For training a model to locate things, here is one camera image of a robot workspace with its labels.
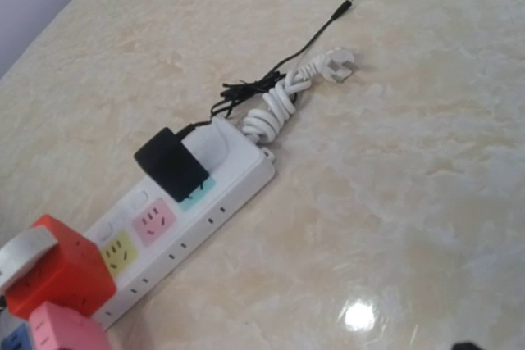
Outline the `white plug adapter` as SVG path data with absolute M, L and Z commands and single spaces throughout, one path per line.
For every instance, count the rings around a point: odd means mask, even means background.
M 26 275 L 55 245 L 57 238 L 45 227 L 19 233 L 1 248 L 1 294 Z

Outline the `white multicolour power strip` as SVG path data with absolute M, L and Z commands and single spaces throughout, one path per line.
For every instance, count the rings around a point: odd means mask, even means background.
M 274 176 L 272 154 L 228 120 L 216 118 L 182 141 L 209 177 L 177 202 L 144 177 L 93 224 L 94 242 L 116 283 L 116 293 L 93 319 L 109 328 L 228 221 Z

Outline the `pink cube plug adapter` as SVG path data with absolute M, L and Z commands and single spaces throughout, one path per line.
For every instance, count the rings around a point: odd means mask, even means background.
M 68 307 L 44 302 L 29 317 L 34 348 L 111 350 L 103 328 Z

